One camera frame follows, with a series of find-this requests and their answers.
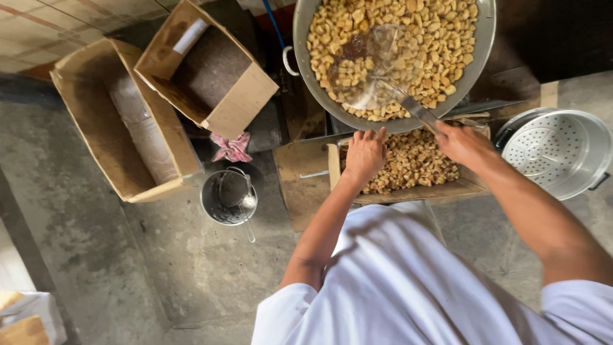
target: person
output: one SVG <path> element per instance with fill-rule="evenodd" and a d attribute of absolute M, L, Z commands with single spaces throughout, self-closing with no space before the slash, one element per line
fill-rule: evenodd
<path fill-rule="evenodd" d="M 438 225 L 426 202 L 348 214 L 385 164 L 382 128 L 354 134 L 346 169 L 300 237 L 279 291 L 257 308 L 253 345 L 613 344 L 609 254 L 486 137 L 436 125 L 440 149 L 481 177 L 543 264 L 541 313 L 450 253 L 431 232 Z"/>

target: aluminum steamer pot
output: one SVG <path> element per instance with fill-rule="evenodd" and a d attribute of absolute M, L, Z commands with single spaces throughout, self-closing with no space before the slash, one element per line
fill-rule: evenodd
<path fill-rule="evenodd" d="M 596 116 L 537 108 L 515 116 L 498 131 L 502 157 L 558 200 L 595 190 L 609 177 L 613 140 Z"/>
<path fill-rule="evenodd" d="M 368 121 L 363 117 L 350 114 L 343 109 L 340 103 L 332 101 L 324 89 L 319 86 L 315 79 L 315 73 L 311 70 L 311 57 L 307 49 L 307 35 L 313 16 L 317 12 L 321 0 L 298 0 L 294 12 L 294 45 L 295 55 L 300 69 L 300 74 L 309 91 L 317 102 L 321 104 L 334 117 L 359 130 L 378 131 L 382 126 L 387 127 L 388 133 L 402 133 L 420 128 L 422 123 L 416 118 L 395 118 L 386 122 Z M 483 71 L 485 62 L 492 50 L 494 33 L 496 31 L 496 2 L 495 0 L 477 0 L 479 14 L 478 21 L 474 23 L 477 30 L 474 32 L 474 61 L 463 72 L 463 77 L 454 83 L 456 93 L 447 97 L 445 102 L 439 103 L 436 109 L 431 109 L 434 116 L 440 118 L 455 107 L 462 98 L 470 91 L 475 81 Z M 287 52 L 292 47 L 288 46 L 283 51 L 283 61 L 287 71 L 293 76 L 298 73 L 291 70 L 287 62 Z"/>

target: perforated steamer insert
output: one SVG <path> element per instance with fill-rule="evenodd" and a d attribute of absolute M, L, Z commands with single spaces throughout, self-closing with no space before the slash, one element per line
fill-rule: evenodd
<path fill-rule="evenodd" d="M 600 119 L 574 110 L 539 108 L 518 115 L 497 136 L 502 156 L 563 200 L 603 179 L 611 135 Z"/>

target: white shirt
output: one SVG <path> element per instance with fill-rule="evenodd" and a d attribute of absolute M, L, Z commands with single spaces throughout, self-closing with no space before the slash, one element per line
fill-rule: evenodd
<path fill-rule="evenodd" d="M 257 308 L 253 345 L 613 344 L 613 287 L 564 281 L 534 313 L 421 224 L 350 212 L 319 291 L 291 284 Z"/>

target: hand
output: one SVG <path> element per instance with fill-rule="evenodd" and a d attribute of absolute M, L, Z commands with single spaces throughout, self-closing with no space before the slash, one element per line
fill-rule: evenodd
<path fill-rule="evenodd" d="M 469 126 L 453 127 L 437 121 L 436 127 L 447 135 L 436 136 L 438 147 L 452 161 L 480 174 L 493 161 L 502 160 L 487 137 Z"/>
<path fill-rule="evenodd" d="M 385 165 L 387 145 L 384 145 L 387 129 L 381 127 L 379 133 L 368 130 L 366 133 L 357 131 L 349 140 L 347 152 L 346 175 L 363 187 L 368 180 Z"/>

